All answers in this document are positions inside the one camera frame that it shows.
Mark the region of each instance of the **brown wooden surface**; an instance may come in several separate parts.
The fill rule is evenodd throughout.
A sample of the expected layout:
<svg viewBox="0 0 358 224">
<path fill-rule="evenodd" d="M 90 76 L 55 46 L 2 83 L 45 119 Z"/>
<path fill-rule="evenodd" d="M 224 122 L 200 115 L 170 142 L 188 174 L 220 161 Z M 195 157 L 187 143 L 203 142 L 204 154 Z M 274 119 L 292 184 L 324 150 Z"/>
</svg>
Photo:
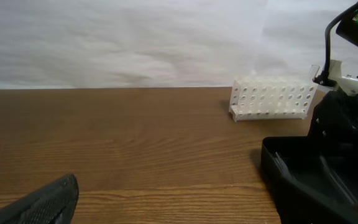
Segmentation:
<svg viewBox="0 0 358 224">
<path fill-rule="evenodd" d="M 280 223 L 261 142 L 310 121 L 235 123 L 230 92 L 0 90 L 0 208 L 72 172 L 73 223 Z"/>
</svg>

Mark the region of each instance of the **wood grain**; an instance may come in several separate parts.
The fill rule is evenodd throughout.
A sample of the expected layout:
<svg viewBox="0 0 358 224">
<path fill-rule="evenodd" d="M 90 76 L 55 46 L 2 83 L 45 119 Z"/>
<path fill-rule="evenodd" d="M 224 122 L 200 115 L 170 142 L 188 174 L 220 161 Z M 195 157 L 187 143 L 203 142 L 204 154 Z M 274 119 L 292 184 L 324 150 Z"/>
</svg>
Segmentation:
<svg viewBox="0 0 358 224">
<path fill-rule="evenodd" d="M 261 141 L 310 121 L 235 123 L 230 91 L 0 90 L 0 208 L 72 172 L 73 223 L 280 223 Z"/>
</svg>

